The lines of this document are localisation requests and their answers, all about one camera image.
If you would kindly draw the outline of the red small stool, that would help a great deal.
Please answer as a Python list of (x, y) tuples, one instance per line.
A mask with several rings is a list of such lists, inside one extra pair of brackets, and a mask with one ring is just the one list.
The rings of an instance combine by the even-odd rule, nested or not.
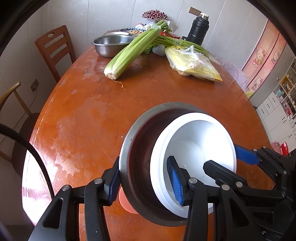
[(287, 145), (286, 142), (282, 143), (280, 148), (281, 148), (281, 153), (282, 153), (283, 156), (288, 155), (289, 149), (288, 149), (288, 145)]

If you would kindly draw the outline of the lower wall outlet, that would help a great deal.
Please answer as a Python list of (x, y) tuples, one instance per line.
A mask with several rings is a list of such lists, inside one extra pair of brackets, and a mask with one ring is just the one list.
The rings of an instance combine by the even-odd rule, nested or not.
[(35, 79), (33, 81), (33, 83), (30, 85), (31, 91), (35, 92), (37, 90), (38, 86), (39, 86), (39, 82), (37, 79)]

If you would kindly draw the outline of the large steel bowl far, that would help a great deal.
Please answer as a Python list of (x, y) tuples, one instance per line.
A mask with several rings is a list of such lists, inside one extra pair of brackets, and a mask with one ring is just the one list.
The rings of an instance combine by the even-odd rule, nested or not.
[(95, 39), (92, 44), (98, 55), (105, 58), (115, 57), (123, 48), (133, 41), (129, 35), (108, 35)]

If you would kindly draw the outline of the red bean bag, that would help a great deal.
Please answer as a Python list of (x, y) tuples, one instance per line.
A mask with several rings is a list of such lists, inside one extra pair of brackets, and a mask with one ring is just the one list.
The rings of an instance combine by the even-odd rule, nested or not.
[(168, 15), (157, 9), (151, 9), (142, 14), (142, 17), (150, 20), (167, 20)]

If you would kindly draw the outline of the patterned plate with food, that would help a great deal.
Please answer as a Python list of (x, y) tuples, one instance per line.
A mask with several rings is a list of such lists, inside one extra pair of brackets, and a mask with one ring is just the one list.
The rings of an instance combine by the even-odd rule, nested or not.
[(124, 28), (124, 29), (120, 29), (119, 31), (123, 32), (123, 33), (128, 33), (129, 35), (131, 35), (133, 37), (138, 37), (139, 35), (144, 33), (146, 30), (137, 29), (137, 28)]

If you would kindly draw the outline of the brown slatted wooden chair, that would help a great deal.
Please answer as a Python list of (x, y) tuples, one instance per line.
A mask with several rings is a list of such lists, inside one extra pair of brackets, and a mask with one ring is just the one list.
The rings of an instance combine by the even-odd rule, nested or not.
[(66, 25), (50, 30), (35, 41), (39, 53), (43, 57), (53, 78), (58, 83), (61, 79), (56, 65), (69, 55), (72, 64), (76, 61), (73, 44)]

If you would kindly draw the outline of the white shelf cabinet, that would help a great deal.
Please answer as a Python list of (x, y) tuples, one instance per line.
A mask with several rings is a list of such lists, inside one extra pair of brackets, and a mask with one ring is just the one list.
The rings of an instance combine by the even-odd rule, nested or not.
[(269, 96), (256, 108), (270, 143), (287, 144), (295, 149), (295, 59), (277, 80)]

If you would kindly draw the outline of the yellow noodles plastic bag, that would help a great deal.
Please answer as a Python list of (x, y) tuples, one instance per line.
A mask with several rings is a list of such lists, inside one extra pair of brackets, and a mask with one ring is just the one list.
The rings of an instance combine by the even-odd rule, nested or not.
[(165, 49), (170, 67), (182, 76), (194, 76), (207, 81), (220, 82), (222, 78), (210, 60), (202, 53), (196, 52), (193, 46), (180, 48), (170, 46)]

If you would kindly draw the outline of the white foam-netted fruit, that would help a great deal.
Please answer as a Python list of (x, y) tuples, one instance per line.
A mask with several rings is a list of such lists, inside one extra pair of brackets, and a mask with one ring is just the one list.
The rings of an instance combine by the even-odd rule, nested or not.
[(165, 46), (164, 45), (157, 45), (157, 46), (153, 46), (152, 48), (152, 52), (158, 56), (162, 56), (165, 57)]

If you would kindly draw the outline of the large celery bunch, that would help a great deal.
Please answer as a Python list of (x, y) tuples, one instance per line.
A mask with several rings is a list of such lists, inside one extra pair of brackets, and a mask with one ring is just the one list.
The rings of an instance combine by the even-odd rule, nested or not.
[(104, 75), (116, 80), (125, 71), (129, 64), (140, 56), (147, 47), (160, 35), (168, 26), (165, 20), (157, 22), (144, 33), (134, 38), (125, 48), (123, 48), (112, 60), (106, 65)]

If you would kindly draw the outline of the purple cloth on chair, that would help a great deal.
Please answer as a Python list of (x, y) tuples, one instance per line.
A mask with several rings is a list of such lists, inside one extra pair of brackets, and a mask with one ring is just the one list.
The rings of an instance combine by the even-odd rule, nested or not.
[(224, 58), (216, 56), (215, 59), (226, 69), (226, 71), (234, 78), (241, 89), (246, 92), (247, 90), (247, 79), (243, 71), (235, 64)]

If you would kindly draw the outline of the orange bear-shaped plate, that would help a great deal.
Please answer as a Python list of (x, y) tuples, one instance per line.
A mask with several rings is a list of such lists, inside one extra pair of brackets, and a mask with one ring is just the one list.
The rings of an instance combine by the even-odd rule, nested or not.
[(138, 212), (132, 207), (128, 199), (126, 198), (126, 195), (123, 191), (123, 188), (121, 187), (119, 190), (119, 202), (123, 209), (125, 209), (127, 212), (132, 214), (138, 214)]

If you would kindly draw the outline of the red noodle cup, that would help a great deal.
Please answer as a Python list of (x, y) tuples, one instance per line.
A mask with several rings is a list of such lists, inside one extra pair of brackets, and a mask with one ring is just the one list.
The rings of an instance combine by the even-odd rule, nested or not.
[(152, 149), (150, 178), (158, 200), (170, 214), (187, 218), (188, 207), (176, 200), (167, 171), (167, 158), (205, 185), (216, 186), (203, 165), (213, 160), (236, 172), (237, 160), (232, 139), (215, 118), (204, 113), (187, 113), (173, 120), (160, 134)]

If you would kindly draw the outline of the black thermos bottle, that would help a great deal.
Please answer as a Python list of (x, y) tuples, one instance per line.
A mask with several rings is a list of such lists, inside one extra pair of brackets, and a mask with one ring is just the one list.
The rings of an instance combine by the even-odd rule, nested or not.
[(186, 40), (201, 46), (208, 29), (209, 16), (205, 13), (200, 13), (200, 15), (198, 15), (195, 20), (193, 20), (188, 36), (182, 36), (182, 40)]

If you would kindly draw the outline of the small stainless steel bowl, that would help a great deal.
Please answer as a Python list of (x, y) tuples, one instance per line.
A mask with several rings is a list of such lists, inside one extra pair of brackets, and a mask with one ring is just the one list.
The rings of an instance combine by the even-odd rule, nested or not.
[(139, 215), (163, 226), (183, 226), (187, 218), (170, 214), (158, 200), (151, 183), (150, 161), (159, 134), (176, 118), (204, 113), (183, 102), (168, 102), (151, 108), (132, 125), (119, 155), (120, 180), (126, 198)]

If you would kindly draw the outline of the pink hello kitty door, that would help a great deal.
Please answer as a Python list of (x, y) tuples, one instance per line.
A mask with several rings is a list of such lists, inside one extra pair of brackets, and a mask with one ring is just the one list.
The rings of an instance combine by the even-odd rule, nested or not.
[(251, 98), (276, 66), (285, 47), (286, 40), (271, 21), (266, 21), (259, 40), (242, 68), (246, 77), (246, 90)]

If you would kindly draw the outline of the wall power socket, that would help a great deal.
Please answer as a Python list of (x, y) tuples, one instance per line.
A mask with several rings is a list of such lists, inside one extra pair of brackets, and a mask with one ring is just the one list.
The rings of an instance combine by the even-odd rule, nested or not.
[(196, 8), (193, 8), (192, 6), (189, 7), (188, 9), (188, 13), (192, 14), (192, 15), (195, 15), (195, 16), (199, 16), (201, 14), (201, 11), (196, 9)]

